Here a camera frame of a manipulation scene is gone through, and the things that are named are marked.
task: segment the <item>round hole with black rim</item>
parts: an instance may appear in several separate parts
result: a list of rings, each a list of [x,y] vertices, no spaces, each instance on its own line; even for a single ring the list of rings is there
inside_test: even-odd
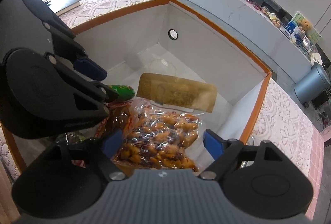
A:
[[[168,36],[170,37],[170,39],[172,40],[177,40],[178,38],[178,33],[174,30],[174,29],[170,29],[168,31]]]

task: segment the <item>gray cylindrical trash can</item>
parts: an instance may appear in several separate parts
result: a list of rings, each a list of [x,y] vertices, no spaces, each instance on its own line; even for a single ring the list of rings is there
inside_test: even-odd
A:
[[[308,103],[330,85],[330,79],[324,68],[315,63],[312,70],[294,85],[294,91],[301,103]]]

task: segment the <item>packaged brown snack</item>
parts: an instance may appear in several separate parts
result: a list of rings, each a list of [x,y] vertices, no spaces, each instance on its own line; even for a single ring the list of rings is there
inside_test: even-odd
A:
[[[200,119],[189,113],[153,107],[137,98],[130,108],[129,126],[113,161],[133,168],[192,169],[185,149],[198,138]]]

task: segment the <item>notebook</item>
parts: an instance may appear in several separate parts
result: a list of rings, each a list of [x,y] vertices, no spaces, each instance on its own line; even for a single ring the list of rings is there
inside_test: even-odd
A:
[[[58,16],[80,6],[80,0],[48,0],[48,7]]]

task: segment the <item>gray floor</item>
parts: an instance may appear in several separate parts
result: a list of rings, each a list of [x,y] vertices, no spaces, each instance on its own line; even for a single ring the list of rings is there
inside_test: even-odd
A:
[[[315,109],[312,104],[310,104],[309,108],[305,108],[297,99],[294,93],[294,82],[293,80],[268,56],[266,55],[260,48],[258,48],[253,42],[247,39],[245,36],[237,32],[234,28],[223,22],[222,20],[215,17],[213,14],[208,11],[196,6],[195,4],[187,1],[180,0],[184,4],[192,7],[202,15],[209,18],[211,21],[218,24],[221,28],[227,31],[229,34],[234,36],[237,40],[239,40],[242,44],[244,44],[247,48],[249,48],[252,52],[254,52],[262,61],[264,61],[270,69],[276,74],[273,77],[276,77],[275,80],[279,84],[280,87],[294,100],[294,102],[301,108],[301,110],[307,115],[307,117],[311,120],[313,125],[319,130],[322,131],[323,125],[321,120],[319,119]],[[322,185],[320,188],[319,198],[317,201],[317,208],[315,211],[313,223],[322,224],[322,223],[331,223],[331,213],[329,214],[329,206],[331,199],[331,146],[325,149],[324,153],[324,167],[322,174]]]

